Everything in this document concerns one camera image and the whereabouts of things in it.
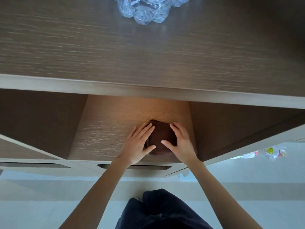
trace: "navy blue clothing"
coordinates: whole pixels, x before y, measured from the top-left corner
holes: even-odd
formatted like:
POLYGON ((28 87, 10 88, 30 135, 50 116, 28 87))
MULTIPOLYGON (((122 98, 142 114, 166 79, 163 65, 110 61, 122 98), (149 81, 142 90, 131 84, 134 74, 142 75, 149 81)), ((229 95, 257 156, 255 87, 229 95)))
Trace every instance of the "navy blue clothing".
POLYGON ((181 199, 159 189, 143 193, 143 202, 131 198, 115 229, 212 229, 181 199))

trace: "person's left hand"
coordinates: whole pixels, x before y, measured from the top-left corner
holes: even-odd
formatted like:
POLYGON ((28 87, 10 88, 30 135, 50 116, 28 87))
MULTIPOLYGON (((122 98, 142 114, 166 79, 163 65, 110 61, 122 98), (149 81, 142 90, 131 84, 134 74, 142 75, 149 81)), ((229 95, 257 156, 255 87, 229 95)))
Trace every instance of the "person's left hand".
POLYGON ((136 127, 133 128, 116 159, 124 162, 127 166, 134 165, 135 163, 138 163, 146 154, 150 153, 154 148, 156 148, 155 145, 151 145, 143 150, 146 140, 155 129, 155 127, 152 126, 152 123, 145 127, 146 124, 147 123, 144 123, 138 129, 136 127))

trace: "forearm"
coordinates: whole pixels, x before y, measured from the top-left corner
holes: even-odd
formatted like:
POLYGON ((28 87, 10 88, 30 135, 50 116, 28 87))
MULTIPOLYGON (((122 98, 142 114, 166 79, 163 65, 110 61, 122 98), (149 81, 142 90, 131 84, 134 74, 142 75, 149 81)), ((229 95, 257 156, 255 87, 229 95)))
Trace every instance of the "forearm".
POLYGON ((109 199, 127 168, 128 165, 124 162, 114 160, 59 229, 97 228, 109 199))
POLYGON ((261 226, 237 203, 219 181, 208 171, 204 163, 188 164, 207 196, 220 224, 224 229, 261 229, 261 226))

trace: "furniture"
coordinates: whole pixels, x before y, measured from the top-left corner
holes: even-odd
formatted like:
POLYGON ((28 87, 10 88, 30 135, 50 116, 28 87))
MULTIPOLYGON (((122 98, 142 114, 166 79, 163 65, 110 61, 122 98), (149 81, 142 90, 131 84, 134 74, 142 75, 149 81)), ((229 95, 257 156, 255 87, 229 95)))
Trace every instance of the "furniture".
MULTIPOLYGON (((0 169, 99 176, 150 119, 181 122, 207 164, 302 141, 303 7, 190 0, 140 26, 111 0, 0 0, 0 169)), ((125 176, 185 168, 147 155, 125 176)))

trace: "handle cutout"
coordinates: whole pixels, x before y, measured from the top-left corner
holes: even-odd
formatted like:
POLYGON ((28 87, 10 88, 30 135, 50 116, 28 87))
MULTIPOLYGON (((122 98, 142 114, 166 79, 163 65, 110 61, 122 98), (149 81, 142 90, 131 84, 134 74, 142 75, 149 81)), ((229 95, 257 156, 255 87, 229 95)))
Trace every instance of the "handle cutout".
POLYGON ((19 167, 19 168, 71 168, 56 163, 27 163, 27 162, 0 162, 2 167, 19 167))
MULTIPOLYGON (((102 169, 107 169, 110 165, 97 165, 102 169)), ((167 170, 171 168, 169 165, 131 165, 127 169, 141 169, 141 170, 167 170)))

